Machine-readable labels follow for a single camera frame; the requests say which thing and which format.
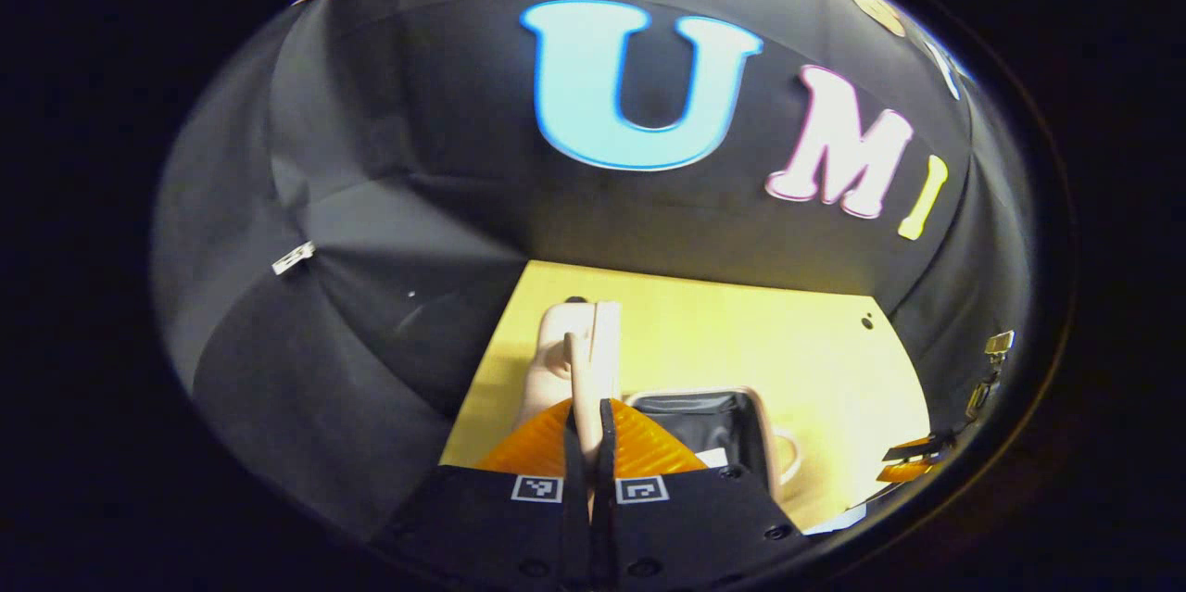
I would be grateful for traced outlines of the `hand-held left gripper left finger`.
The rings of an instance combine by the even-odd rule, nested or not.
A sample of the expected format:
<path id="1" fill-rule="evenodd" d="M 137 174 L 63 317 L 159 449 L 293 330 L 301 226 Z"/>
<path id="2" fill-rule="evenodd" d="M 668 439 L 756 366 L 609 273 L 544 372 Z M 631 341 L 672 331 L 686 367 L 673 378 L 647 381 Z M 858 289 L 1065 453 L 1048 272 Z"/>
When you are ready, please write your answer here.
<path id="1" fill-rule="evenodd" d="M 440 465 L 372 537 L 416 592 L 570 592 L 588 566 L 584 460 L 569 399 L 474 466 Z"/>

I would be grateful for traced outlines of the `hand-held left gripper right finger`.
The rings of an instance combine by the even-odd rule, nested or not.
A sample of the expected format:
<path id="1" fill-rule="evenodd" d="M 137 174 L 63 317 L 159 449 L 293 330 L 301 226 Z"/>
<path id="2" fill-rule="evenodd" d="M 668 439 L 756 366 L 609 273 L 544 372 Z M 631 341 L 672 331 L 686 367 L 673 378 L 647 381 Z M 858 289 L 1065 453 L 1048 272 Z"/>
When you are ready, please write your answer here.
<path id="1" fill-rule="evenodd" d="M 593 577 L 604 592 L 739 592 L 806 550 L 758 475 L 707 467 L 652 419 L 600 403 Z"/>

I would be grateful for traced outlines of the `pink suitcase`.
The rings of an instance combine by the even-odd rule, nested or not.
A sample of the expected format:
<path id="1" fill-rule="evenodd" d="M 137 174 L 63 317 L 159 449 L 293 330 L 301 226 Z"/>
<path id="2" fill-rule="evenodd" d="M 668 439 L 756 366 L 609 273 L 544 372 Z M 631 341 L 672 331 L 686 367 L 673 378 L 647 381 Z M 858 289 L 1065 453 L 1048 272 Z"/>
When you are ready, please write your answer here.
<path id="1" fill-rule="evenodd" d="M 536 351 L 523 381 L 518 414 L 509 435 L 542 410 L 569 399 L 570 419 L 585 465 L 602 443 L 600 403 L 618 399 L 652 419 L 694 456 L 723 446 L 731 464 L 758 475 L 771 498 L 782 499 L 801 472 L 803 447 L 776 427 L 752 386 L 688 390 L 620 389 L 621 306 L 580 297 L 551 306 L 538 323 Z"/>

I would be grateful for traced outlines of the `black backdrop cloth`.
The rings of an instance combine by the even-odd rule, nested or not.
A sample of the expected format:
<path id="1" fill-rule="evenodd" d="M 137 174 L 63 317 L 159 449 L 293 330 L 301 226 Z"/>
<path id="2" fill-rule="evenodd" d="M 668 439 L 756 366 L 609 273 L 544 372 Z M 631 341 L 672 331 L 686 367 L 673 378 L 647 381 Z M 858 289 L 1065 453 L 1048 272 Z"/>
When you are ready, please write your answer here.
<path id="1" fill-rule="evenodd" d="M 434 466 L 529 259 L 871 295 L 931 421 L 974 345 L 1035 322 L 1018 144 L 916 27 L 852 0 L 608 0 L 620 109 L 686 125 L 684 17 L 752 31 L 715 149 L 638 174 L 580 164 L 535 117 L 548 0 L 304 0 L 259 31 L 170 153 L 152 242 L 170 358 L 246 467 L 370 537 Z M 283 275 L 270 265 L 312 242 Z"/>

